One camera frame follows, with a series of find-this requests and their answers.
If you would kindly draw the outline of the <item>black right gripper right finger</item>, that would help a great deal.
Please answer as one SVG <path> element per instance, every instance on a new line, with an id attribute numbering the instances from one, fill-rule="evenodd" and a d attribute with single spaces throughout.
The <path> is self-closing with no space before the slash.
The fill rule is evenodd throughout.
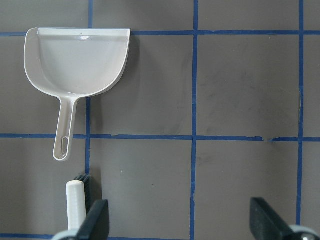
<path id="1" fill-rule="evenodd" d="M 255 240 L 300 239 L 300 233 L 294 232 L 262 197 L 250 199 L 250 231 Z"/>

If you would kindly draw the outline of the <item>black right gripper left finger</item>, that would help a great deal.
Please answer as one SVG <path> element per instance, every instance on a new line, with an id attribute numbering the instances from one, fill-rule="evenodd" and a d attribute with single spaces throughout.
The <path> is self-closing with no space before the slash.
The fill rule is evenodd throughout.
<path id="1" fill-rule="evenodd" d="M 110 233 L 109 204 L 106 199 L 96 200 L 80 229 L 76 240 L 107 240 Z"/>

